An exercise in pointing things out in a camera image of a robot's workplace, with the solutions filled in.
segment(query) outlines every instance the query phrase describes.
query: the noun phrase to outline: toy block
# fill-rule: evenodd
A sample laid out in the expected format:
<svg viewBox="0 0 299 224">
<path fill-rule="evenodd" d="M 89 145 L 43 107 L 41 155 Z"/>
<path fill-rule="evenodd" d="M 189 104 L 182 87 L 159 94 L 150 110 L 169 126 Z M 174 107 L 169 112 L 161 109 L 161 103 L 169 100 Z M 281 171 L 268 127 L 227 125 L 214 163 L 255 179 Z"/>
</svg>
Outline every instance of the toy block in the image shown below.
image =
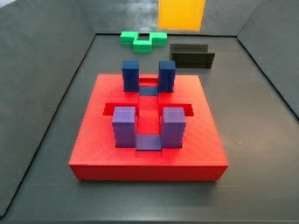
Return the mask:
<svg viewBox="0 0 299 224">
<path fill-rule="evenodd" d="M 151 40 L 135 40 L 134 53 L 151 53 L 153 50 L 154 49 Z"/>
<path fill-rule="evenodd" d="M 173 44 L 170 60 L 178 68 L 211 68 L 215 52 L 209 45 Z"/>
<path fill-rule="evenodd" d="M 125 91 L 139 91 L 139 62 L 138 60 L 123 61 L 123 79 L 125 79 Z"/>
<path fill-rule="evenodd" d="M 137 151 L 161 151 L 161 135 L 137 135 L 135 149 Z"/>
<path fill-rule="evenodd" d="M 177 68 L 173 60 L 159 61 L 159 93 L 171 93 L 174 91 L 175 70 Z"/>
<path fill-rule="evenodd" d="M 162 126 L 163 148 L 182 148 L 183 132 L 186 127 L 183 108 L 163 108 Z"/>
<path fill-rule="evenodd" d="M 117 147 L 111 125 L 113 116 L 103 115 L 106 103 L 117 102 L 117 100 L 119 100 L 118 103 L 138 102 L 141 113 L 153 113 L 155 112 L 153 109 L 158 108 L 158 97 L 138 97 L 138 93 L 125 93 L 121 83 L 123 83 L 122 74 L 98 76 L 70 158 L 70 168 L 77 178 L 114 181 L 214 181 L 221 179 L 230 164 L 199 76 L 178 75 L 175 92 L 159 93 L 159 104 L 189 105 L 191 103 L 193 111 L 193 115 L 186 116 L 189 124 L 185 128 L 182 148 L 163 148 L 161 151 L 137 151 L 134 147 Z M 150 110 L 146 110 L 149 102 L 153 102 L 153 106 Z"/>
<path fill-rule="evenodd" d="M 158 96 L 158 87 L 139 87 L 139 95 Z"/>
<path fill-rule="evenodd" d="M 123 31 L 121 34 L 121 43 L 123 46 L 131 46 L 138 39 L 138 31 Z"/>
<path fill-rule="evenodd" d="M 154 46 L 167 45 L 167 33 L 166 32 L 151 32 L 150 39 L 153 40 Z"/>
<path fill-rule="evenodd" d="M 115 107 L 113 125 L 117 147 L 137 147 L 137 108 Z"/>
</svg>

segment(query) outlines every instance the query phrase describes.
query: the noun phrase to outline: gray side wall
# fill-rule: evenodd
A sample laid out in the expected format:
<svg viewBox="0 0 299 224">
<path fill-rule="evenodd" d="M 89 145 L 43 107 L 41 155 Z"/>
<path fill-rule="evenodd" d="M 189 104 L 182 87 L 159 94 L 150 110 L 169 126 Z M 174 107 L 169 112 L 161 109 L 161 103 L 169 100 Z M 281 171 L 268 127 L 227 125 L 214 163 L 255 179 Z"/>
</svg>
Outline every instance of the gray side wall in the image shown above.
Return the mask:
<svg viewBox="0 0 299 224">
<path fill-rule="evenodd" d="M 299 116 L 299 1 L 264 0 L 238 39 Z"/>
<path fill-rule="evenodd" d="M 97 33 L 155 32 L 159 0 L 78 0 Z M 202 35 L 238 36 L 261 0 L 206 0 Z"/>
<path fill-rule="evenodd" d="M 0 216 L 94 36 L 74 0 L 21 0 L 0 9 Z"/>
</svg>

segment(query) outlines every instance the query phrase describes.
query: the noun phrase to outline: gray bin floor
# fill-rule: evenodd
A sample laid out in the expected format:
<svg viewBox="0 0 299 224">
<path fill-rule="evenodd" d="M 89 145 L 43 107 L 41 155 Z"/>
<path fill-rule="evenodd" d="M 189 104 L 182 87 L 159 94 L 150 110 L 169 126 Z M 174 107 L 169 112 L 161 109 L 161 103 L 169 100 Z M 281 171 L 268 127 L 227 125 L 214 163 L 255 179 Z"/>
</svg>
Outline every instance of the gray bin floor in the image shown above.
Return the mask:
<svg viewBox="0 0 299 224">
<path fill-rule="evenodd" d="M 299 125 L 235 38 L 170 37 L 210 44 L 201 75 L 230 168 L 218 182 L 79 182 L 67 165 L 95 79 L 123 60 L 158 72 L 170 45 L 133 53 L 119 36 L 97 36 L 31 170 L 3 221 L 299 221 Z"/>
</svg>

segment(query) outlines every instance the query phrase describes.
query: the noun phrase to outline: yellow block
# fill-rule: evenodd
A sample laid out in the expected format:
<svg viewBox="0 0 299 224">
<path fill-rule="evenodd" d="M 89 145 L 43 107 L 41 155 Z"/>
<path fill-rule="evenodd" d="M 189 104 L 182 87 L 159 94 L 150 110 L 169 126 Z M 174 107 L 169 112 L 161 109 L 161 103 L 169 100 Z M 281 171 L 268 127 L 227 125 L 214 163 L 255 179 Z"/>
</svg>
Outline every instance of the yellow block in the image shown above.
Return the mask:
<svg viewBox="0 0 299 224">
<path fill-rule="evenodd" d="M 199 31 L 206 0 L 161 0 L 159 29 Z"/>
</svg>

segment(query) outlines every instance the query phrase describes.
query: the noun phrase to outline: blue block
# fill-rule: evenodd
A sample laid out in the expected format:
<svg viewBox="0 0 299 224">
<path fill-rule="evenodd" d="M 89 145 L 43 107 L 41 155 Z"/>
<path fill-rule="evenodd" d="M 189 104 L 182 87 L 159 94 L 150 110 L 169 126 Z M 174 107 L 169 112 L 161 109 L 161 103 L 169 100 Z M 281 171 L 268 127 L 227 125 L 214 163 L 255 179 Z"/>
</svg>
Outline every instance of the blue block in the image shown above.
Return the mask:
<svg viewBox="0 0 299 224">
<path fill-rule="evenodd" d="M 162 149 L 163 147 L 161 135 L 137 135 L 137 151 L 161 151 Z"/>
<path fill-rule="evenodd" d="M 163 108 L 162 146 L 163 148 L 183 147 L 186 117 L 183 108 Z"/>
<path fill-rule="evenodd" d="M 117 147 L 137 147 L 137 108 L 115 107 L 113 125 Z"/>
<path fill-rule="evenodd" d="M 171 93 L 174 91 L 175 71 L 177 67 L 173 60 L 159 61 L 159 80 L 158 80 L 159 93 Z"/>
<path fill-rule="evenodd" d="M 158 96 L 158 87 L 139 87 L 139 95 Z"/>
<path fill-rule="evenodd" d="M 139 91 L 139 62 L 138 60 L 123 61 L 123 79 L 125 79 L 125 91 Z"/>
</svg>

